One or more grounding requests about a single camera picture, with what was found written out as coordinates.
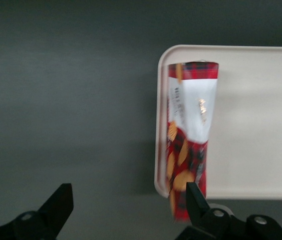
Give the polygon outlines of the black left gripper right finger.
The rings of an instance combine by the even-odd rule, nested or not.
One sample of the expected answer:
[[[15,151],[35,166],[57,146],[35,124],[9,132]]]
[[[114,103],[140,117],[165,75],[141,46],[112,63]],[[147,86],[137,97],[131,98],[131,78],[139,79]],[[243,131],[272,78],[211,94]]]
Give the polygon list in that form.
[[[178,240],[282,240],[282,227],[273,218],[252,214],[239,220],[226,206],[209,204],[194,182],[186,184],[186,208],[191,225]]]

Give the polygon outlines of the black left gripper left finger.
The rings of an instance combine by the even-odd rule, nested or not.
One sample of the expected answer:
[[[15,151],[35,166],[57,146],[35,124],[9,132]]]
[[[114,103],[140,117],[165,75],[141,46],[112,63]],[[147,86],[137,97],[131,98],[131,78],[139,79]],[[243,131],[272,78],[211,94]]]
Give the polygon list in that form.
[[[0,226],[0,240],[55,240],[73,208],[72,185],[63,183],[37,211]]]

